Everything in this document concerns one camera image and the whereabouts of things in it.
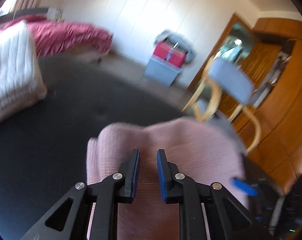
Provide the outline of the wooden wardrobe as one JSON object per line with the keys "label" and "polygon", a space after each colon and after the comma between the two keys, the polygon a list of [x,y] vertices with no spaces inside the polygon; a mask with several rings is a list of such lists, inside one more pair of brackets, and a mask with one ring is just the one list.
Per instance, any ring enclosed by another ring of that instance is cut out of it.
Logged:
{"label": "wooden wardrobe", "polygon": [[290,59],[271,92],[253,109],[261,125],[260,142],[249,158],[288,192],[302,174],[302,22],[287,18],[259,18],[253,27],[233,14],[212,52],[239,23],[254,39],[244,70],[254,85],[262,83],[279,52]]}

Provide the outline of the bed with red blanket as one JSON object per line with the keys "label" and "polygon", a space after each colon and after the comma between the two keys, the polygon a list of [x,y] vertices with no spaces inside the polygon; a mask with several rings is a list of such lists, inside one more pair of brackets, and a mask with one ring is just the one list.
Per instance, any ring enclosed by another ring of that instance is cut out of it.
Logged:
{"label": "bed with red blanket", "polygon": [[111,48],[113,35],[106,29],[90,23],[55,22],[42,15],[16,18],[1,28],[0,33],[20,21],[24,21],[32,33],[39,57],[64,53],[78,45],[92,47],[99,54],[108,53]]}

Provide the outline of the red storage box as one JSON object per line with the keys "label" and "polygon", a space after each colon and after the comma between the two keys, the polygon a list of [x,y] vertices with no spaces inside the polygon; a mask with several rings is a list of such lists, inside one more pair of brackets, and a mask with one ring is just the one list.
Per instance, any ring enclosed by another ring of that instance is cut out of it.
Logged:
{"label": "red storage box", "polygon": [[159,42],[155,47],[153,56],[163,59],[177,68],[181,68],[187,55],[185,51],[180,50],[178,47],[166,42]]}

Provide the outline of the grey plastic storage bin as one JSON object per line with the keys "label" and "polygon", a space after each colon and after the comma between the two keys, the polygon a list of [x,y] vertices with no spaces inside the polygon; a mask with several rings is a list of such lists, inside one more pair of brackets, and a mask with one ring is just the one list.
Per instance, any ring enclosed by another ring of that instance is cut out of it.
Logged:
{"label": "grey plastic storage bin", "polygon": [[181,72],[181,68],[159,57],[151,56],[146,65],[144,76],[169,87]]}

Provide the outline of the folded white knit garment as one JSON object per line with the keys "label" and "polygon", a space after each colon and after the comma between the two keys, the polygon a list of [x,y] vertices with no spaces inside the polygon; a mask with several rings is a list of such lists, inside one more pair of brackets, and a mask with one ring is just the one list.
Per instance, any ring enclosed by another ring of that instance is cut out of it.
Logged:
{"label": "folded white knit garment", "polygon": [[25,21],[0,31],[0,122],[47,95]]}

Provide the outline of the pink knitted sweater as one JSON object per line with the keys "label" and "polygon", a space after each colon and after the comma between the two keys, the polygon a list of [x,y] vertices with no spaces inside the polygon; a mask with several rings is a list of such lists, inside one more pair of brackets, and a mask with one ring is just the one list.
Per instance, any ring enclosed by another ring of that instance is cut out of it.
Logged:
{"label": "pink knitted sweater", "polygon": [[244,206],[248,197],[231,179],[243,177],[239,146],[222,129],[191,118],[141,127],[115,123],[105,127],[87,145],[87,182],[95,184],[116,173],[133,150],[140,151],[136,197],[118,209],[119,239],[178,239],[179,207],[160,195],[157,152],[196,182],[226,187]]}

